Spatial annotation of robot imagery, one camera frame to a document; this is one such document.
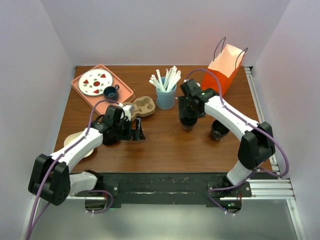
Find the black lid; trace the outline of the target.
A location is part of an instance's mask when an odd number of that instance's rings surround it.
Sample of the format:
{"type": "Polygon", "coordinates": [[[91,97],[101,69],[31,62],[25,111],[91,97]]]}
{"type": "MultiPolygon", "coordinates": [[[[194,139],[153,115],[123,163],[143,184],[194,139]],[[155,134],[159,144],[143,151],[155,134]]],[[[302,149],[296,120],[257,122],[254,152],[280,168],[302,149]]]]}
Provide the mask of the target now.
{"type": "Polygon", "coordinates": [[[185,127],[193,127],[197,123],[197,118],[181,118],[180,122],[185,127]]]}

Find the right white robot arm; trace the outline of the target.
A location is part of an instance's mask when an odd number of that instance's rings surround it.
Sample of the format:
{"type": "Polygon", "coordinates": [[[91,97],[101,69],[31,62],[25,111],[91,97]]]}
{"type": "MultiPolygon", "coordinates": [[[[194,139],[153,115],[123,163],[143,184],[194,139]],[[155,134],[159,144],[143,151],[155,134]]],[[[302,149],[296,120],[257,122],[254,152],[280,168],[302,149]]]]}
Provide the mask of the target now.
{"type": "Polygon", "coordinates": [[[211,126],[217,127],[219,137],[232,132],[240,141],[238,161],[222,185],[223,192],[233,197],[241,190],[240,182],[275,153],[272,127],[243,115],[213,89],[202,90],[194,79],[180,88],[183,95],[178,97],[179,119],[186,130],[192,129],[199,118],[211,116],[215,119],[211,126]]]}

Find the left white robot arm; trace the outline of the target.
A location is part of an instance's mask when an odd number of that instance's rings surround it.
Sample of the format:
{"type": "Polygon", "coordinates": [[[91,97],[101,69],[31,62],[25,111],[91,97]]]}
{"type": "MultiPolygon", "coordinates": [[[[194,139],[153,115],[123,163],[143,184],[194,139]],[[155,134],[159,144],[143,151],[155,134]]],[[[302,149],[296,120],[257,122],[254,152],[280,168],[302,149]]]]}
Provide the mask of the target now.
{"type": "Polygon", "coordinates": [[[129,106],[109,105],[105,114],[90,118],[88,127],[62,149],[50,155],[40,154],[34,162],[28,191],[50,204],[61,205],[67,196],[88,192],[99,196],[104,178],[92,170],[72,174],[74,167],[92,150],[118,141],[145,140],[141,118],[132,128],[129,106]]]}

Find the orange paper bag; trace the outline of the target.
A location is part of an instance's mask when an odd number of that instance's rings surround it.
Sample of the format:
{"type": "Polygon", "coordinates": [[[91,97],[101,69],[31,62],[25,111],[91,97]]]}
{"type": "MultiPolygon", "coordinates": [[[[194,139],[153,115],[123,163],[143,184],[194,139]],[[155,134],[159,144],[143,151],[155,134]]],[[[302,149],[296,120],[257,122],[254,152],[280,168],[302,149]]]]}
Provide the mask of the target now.
{"type": "Polygon", "coordinates": [[[225,44],[225,41],[226,37],[220,40],[214,50],[213,60],[207,67],[207,70],[218,78],[222,96],[230,88],[248,50],[225,44]]]}

